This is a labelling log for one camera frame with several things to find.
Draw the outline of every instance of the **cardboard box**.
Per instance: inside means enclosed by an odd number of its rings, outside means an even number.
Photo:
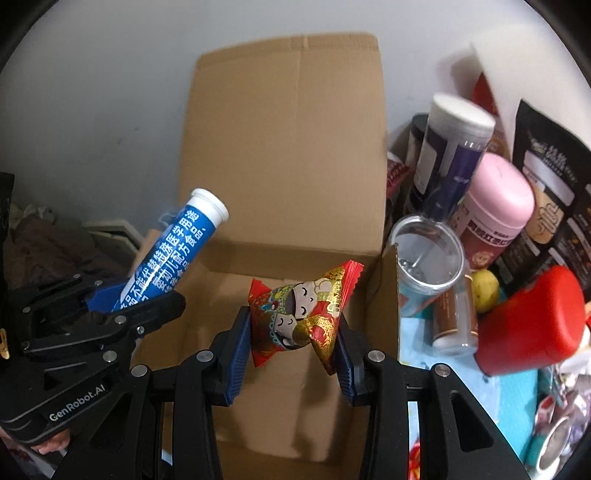
[[[380,256],[385,178],[374,37],[282,38],[201,57],[179,203],[204,187],[230,219],[177,286],[185,313],[148,335],[135,363],[164,368],[207,348],[247,303],[253,277],[274,288],[349,258],[366,265],[345,312],[349,324],[397,355],[395,252]],[[150,232],[138,258],[157,236]],[[310,346],[278,353],[258,369],[249,364],[234,405],[214,410],[225,478],[356,478],[367,412],[355,410]]]

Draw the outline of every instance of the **pink cap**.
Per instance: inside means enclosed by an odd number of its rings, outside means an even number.
[[[524,175],[503,157],[485,153],[467,193],[497,222],[521,229],[534,213],[534,194]]]

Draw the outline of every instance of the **pink container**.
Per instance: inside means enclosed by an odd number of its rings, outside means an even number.
[[[460,237],[470,268],[479,270],[493,263],[521,232],[534,205],[523,174],[503,157],[486,153],[449,222]]]

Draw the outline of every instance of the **wall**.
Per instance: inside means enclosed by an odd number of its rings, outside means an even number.
[[[394,138],[434,91],[469,93],[475,34],[522,22],[543,23],[523,0],[60,0],[0,74],[0,168],[17,175],[21,204],[145,232],[176,202],[201,53],[275,35],[374,33]]]

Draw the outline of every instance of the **red bag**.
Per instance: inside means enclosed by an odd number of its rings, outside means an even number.
[[[311,343],[326,372],[334,374],[331,358],[340,313],[362,270],[362,264],[349,260],[316,280],[275,290],[253,279],[248,304],[255,366],[265,364],[276,352]]]

